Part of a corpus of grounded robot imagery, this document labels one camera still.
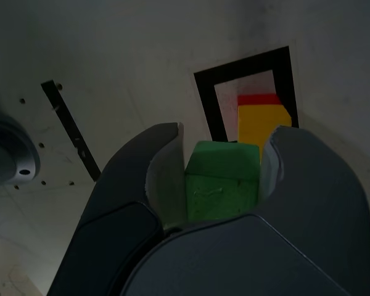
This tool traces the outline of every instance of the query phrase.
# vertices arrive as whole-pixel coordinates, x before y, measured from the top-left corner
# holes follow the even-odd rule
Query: black strip
[[[276,93],[292,117],[292,126],[298,128],[295,87],[287,46],[194,73],[213,141],[228,141],[214,85],[269,70],[273,71]]]
[[[78,156],[80,156],[86,170],[92,177],[93,181],[97,181],[101,174],[100,169],[94,161],[92,153],[89,151],[89,148],[86,145],[70,111],[68,111],[66,103],[63,101],[54,81],[51,80],[41,83],[41,87],[43,88],[45,95],[48,97],[49,102],[51,102],[52,107],[56,111],[56,115],[59,117],[69,138],[72,140],[74,147],[77,149]]]

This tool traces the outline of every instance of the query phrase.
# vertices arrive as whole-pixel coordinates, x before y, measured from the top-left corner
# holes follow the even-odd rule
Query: white wall
[[[370,1],[0,1],[0,108],[34,141],[51,141],[54,157],[68,139],[39,84],[55,79],[100,168],[140,131],[166,121],[184,123],[188,157],[210,137],[193,73],[288,44],[300,125],[350,162],[370,203]],[[61,196],[69,190],[63,180],[83,173],[44,174]],[[14,200],[23,194],[6,190]],[[44,200],[44,190],[37,182],[28,192]],[[26,268],[37,286],[31,274],[43,272],[42,258]]]

